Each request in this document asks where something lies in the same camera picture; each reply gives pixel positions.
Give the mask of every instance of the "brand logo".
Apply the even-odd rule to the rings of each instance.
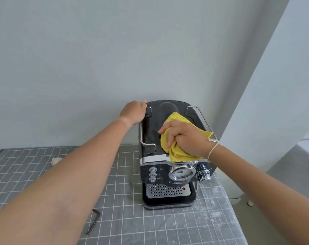
[[[173,182],[173,181],[169,181],[169,183],[172,183],[172,184],[175,184],[175,185],[178,185],[178,184],[183,184],[185,183],[186,181],[183,181],[183,182]]]

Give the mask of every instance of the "hand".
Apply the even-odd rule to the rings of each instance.
[[[177,144],[186,153],[207,158],[214,146],[214,142],[208,141],[208,138],[190,123],[179,120],[165,122],[158,133],[163,134],[168,128],[170,129],[167,132],[167,149],[176,140]]]
[[[145,116],[145,109],[147,107],[147,101],[142,102],[132,101],[126,104],[121,111],[119,119],[123,120],[127,125],[132,127],[137,123],[140,123]]]

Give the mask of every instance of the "gray checkered tablecloth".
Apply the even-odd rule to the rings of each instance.
[[[42,176],[52,157],[65,157],[76,147],[4,149],[0,152],[0,208]],[[149,211],[143,208],[137,145],[121,145],[107,184],[95,204],[78,244],[247,244],[218,178],[200,184],[192,207]]]

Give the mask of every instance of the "forearm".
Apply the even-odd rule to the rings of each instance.
[[[129,128],[114,121],[0,210],[0,244],[76,243]]]
[[[229,176],[291,244],[309,244],[309,199],[223,146],[210,161]]]

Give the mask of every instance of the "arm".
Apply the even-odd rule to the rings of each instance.
[[[117,120],[2,208],[0,244],[76,244],[123,137],[145,109],[145,101],[128,103]]]
[[[190,124],[174,120],[167,131],[167,147],[174,139],[187,153],[207,158],[215,145]],[[309,199],[218,145],[210,161],[229,176],[291,244],[309,244]]]

